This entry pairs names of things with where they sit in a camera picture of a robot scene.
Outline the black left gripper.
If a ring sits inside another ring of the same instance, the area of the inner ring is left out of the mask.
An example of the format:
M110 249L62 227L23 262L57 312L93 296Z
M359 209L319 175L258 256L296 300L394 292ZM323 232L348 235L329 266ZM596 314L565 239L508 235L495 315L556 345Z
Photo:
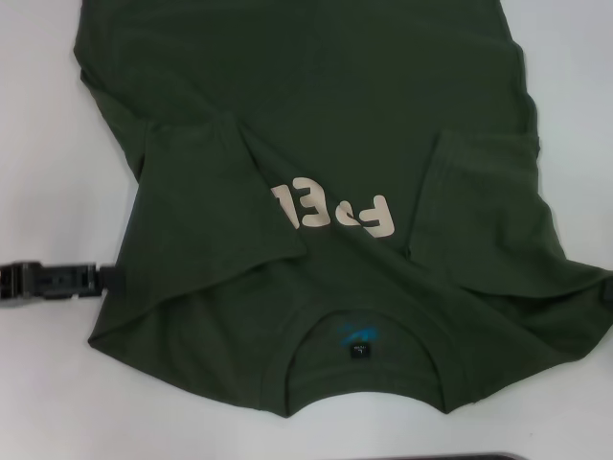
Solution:
M20 307L40 297L45 300L101 297L105 291L118 289L119 269L114 265L76 264L41 267L41 263L38 262L1 265L2 307Z

